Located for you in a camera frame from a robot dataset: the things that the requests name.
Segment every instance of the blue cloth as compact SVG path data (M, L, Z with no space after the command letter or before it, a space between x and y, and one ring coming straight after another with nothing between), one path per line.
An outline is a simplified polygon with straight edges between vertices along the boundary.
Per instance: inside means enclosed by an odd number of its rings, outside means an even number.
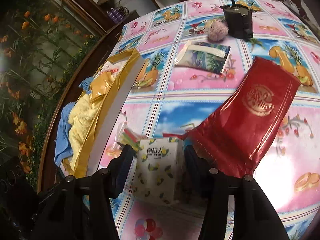
M88 77L80 83L79 87L82 88L87 94L90 94L91 93L90 84L92 81L93 81L93 77Z
M54 163L59 167L64 158L73 155L73 151L69 142L69 130L71 125L68 123L68 118L72 108L76 102L67 104L61 111L61 118L58 125L56 151L54 155Z

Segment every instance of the yellow towel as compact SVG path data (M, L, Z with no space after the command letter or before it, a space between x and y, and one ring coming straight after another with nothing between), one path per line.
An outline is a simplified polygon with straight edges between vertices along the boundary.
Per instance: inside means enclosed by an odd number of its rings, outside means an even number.
M81 146L89 131L90 125L94 119L94 116L101 104L95 102L90 103L90 97L84 94L72 108L69 115L69 124L72 125L69 131L69 141L73 150L73 157L70 162L71 168L74 170L76 160L80 153Z

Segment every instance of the screw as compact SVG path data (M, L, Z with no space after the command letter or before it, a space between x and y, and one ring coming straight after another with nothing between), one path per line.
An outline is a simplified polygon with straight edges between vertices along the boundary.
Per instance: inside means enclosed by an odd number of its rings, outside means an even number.
M218 174L218 169L216 169L216 168L211 168L210 170L209 170L209 172L211 173L211 174L213 174L213 175L215 175L215 174Z
M73 181L74 178L75 178L74 176L68 175L68 176L66 176L65 180L66 180L66 182L71 182L71 181Z
M101 175L105 175L105 174L108 174L109 173L109 169L108 168L102 168L99 170L100 174Z
M251 175L245 175L244 176L244 179L246 180L246 181L252 181L253 180L253 177L251 176Z

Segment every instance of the patterned tablecloth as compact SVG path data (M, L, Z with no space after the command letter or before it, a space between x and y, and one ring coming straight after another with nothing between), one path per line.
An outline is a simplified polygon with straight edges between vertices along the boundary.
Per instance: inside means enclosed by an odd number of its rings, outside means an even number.
M212 19L223 18L219 6L231 4L230 0L186 1L125 25L111 55L136 48L149 59L149 66L145 79L134 84L121 112L126 113L127 124L134 132L148 138L162 137L163 132L182 134L200 124L235 91L254 56L273 60L284 68L293 66L295 75L309 74L310 82L300 86L275 141L254 173L290 239L299 239L320 206L320 43L279 1L235 1L257 11L252 14L254 38L246 42L228 36L221 42L231 46L222 75L175 68L173 62L187 40L206 41ZM272 53L274 46L282 52ZM106 148L114 142L121 122L123 114ZM104 153L100 167L108 166L111 158ZM205 202L193 194L172 208L141 202L131 196L134 170L133 164L124 192L112 201L120 239L197 239ZM295 183L303 175L312 176L314 183L297 191ZM230 204L226 239L232 238L233 214Z

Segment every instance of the red plastic package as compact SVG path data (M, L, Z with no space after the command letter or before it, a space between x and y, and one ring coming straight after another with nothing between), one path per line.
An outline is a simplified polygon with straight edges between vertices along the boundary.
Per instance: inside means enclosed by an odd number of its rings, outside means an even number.
M236 92L180 138L191 139L226 175L252 175L275 139L299 86L299 79L281 66L255 57Z

